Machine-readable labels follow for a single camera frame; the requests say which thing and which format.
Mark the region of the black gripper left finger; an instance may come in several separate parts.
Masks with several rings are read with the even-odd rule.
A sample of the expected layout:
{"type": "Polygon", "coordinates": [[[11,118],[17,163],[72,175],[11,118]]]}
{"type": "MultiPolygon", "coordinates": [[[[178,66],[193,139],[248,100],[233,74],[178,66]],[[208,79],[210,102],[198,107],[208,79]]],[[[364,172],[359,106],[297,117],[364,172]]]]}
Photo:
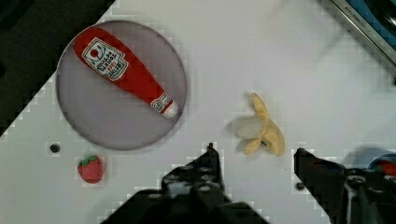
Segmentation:
{"type": "Polygon", "coordinates": [[[224,192],[219,153],[203,155],[165,175],[159,189],[143,189],[102,224],[268,224],[246,203],[224,192]]]}

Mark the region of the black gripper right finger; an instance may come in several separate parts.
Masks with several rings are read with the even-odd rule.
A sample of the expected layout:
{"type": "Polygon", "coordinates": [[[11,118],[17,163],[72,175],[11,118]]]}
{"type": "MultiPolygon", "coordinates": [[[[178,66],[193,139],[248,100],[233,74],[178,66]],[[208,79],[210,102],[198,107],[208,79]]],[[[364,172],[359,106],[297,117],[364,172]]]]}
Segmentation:
{"type": "Polygon", "coordinates": [[[316,157],[293,155],[294,173],[326,212],[331,224],[396,224],[395,176],[316,157]]]}

